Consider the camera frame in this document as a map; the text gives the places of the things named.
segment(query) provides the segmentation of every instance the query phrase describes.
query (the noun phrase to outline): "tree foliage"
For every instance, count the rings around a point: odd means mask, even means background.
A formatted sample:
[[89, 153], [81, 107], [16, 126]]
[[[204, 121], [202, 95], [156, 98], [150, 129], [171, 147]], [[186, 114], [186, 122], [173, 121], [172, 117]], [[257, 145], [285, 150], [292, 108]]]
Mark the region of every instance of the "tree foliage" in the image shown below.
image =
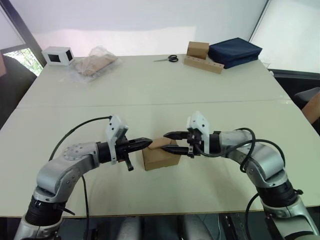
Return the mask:
[[23, 66], [25, 66], [37, 76], [39, 76], [39, 74], [43, 70], [43, 67], [40, 65], [35, 55], [29, 48], [12, 51], [4, 55], [18, 60]]

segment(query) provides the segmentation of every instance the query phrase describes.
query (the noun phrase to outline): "white wall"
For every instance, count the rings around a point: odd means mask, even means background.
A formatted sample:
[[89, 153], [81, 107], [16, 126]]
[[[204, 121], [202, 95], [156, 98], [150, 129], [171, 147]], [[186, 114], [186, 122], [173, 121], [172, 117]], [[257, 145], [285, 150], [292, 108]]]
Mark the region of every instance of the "white wall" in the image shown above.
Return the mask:
[[270, 69], [319, 73], [320, 0], [272, 0], [252, 43]]
[[10, 0], [41, 46], [86, 56], [185, 53], [188, 42], [249, 40], [266, 0]]
[[0, 7], [0, 50], [24, 44]]

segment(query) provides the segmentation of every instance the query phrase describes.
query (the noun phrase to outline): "blue fabric case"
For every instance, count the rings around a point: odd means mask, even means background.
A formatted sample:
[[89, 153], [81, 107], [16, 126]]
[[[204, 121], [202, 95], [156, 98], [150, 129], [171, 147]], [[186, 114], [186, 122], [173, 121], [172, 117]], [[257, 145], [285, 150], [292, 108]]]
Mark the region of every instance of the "blue fabric case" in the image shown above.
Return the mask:
[[225, 69], [258, 59], [262, 48], [239, 37], [209, 46], [208, 56]]

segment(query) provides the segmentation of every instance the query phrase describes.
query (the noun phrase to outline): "plastic bag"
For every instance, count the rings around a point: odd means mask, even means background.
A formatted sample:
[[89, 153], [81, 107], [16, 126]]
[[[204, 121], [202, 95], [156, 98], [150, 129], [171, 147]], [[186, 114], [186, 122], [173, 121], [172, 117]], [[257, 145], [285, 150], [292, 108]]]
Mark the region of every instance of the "plastic bag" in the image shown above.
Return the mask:
[[75, 59], [69, 66], [68, 75], [62, 81], [87, 84], [106, 72], [112, 71], [120, 63], [120, 58], [104, 47], [97, 46], [90, 51], [89, 56]]

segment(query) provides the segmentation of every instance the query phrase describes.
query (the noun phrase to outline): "white table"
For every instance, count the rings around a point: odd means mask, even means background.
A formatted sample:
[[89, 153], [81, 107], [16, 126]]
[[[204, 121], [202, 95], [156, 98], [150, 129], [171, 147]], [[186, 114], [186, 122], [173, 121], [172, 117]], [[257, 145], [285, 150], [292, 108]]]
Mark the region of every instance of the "white table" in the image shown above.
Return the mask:
[[153, 62], [168, 57], [123, 56], [123, 63], [87, 86], [60, 82], [66, 66], [47, 65], [18, 108], [83, 107], [234, 101], [289, 100], [289, 96], [259, 61], [204, 71], [179, 61]]
[[[286, 156], [291, 183], [304, 191], [305, 205], [319, 205], [320, 188], [314, 181], [320, 169], [320, 138], [289, 100], [30, 107], [16, 109], [0, 131], [1, 216], [22, 216], [26, 212], [37, 172], [60, 138], [78, 123], [117, 114], [129, 125], [128, 139], [154, 139], [170, 131], [184, 131], [187, 117], [195, 110], [206, 116], [212, 130], [249, 127], [257, 138], [277, 143]], [[57, 154], [71, 144], [104, 141], [107, 124], [107, 120], [100, 120], [83, 126], [66, 139]], [[143, 168], [141, 151], [131, 153], [130, 159], [132, 172], [127, 171], [125, 163], [105, 163], [85, 175], [90, 215], [244, 211], [256, 193], [249, 178], [230, 159], [183, 156], [176, 166], [148, 172]], [[85, 216], [81, 181], [67, 207], [77, 216]], [[256, 200], [251, 209], [261, 210], [262, 205]]]

